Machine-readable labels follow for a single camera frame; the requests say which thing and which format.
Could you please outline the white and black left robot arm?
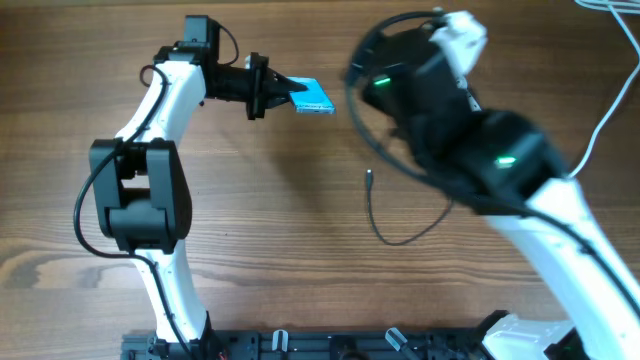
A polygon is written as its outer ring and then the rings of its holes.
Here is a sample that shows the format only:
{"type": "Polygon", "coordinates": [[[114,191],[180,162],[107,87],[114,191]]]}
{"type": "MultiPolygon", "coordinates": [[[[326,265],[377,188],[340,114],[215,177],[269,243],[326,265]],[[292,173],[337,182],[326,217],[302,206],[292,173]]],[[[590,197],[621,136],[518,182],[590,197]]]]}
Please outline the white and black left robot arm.
{"type": "Polygon", "coordinates": [[[250,120],[288,103],[307,86],[269,66],[256,52],[245,67],[221,62],[224,26],[207,15],[185,19],[182,40],[159,49],[153,76],[131,120],[89,150],[90,174],[73,210],[80,245],[96,257],[134,263],[156,317],[147,345],[126,337],[126,359],[223,359],[224,345],[200,301],[186,254],[193,205],[178,147],[193,112],[207,99],[242,103],[250,120]],[[95,198],[99,227],[115,241],[110,254],[91,246],[81,229],[87,193],[95,198]]]}

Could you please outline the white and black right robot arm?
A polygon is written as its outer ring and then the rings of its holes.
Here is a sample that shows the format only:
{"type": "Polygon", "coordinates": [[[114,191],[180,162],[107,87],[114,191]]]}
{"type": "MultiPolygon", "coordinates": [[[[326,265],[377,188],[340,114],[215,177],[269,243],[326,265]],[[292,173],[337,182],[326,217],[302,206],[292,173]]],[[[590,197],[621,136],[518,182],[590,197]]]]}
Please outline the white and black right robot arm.
{"type": "Polygon", "coordinates": [[[363,101],[389,116],[414,159],[386,161],[469,207],[510,240],[566,312],[562,321],[488,317],[476,353],[489,359],[635,359],[639,284],[591,213],[576,177],[525,117],[484,109],[466,77],[487,41],[459,11],[416,11],[419,26],[372,27],[345,76],[350,111],[363,101]]]}

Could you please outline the blue Galaxy S25 smartphone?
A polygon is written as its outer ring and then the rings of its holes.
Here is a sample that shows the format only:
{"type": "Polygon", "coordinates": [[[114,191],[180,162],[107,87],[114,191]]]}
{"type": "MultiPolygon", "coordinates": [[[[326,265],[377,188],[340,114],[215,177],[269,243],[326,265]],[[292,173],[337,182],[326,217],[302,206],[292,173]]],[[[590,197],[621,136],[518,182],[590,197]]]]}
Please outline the blue Galaxy S25 smartphone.
{"type": "Polygon", "coordinates": [[[304,91],[290,91],[290,101],[297,113],[326,114],[335,113],[335,106],[315,78],[290,77],[290,80],[304,85],[304,91]]]}

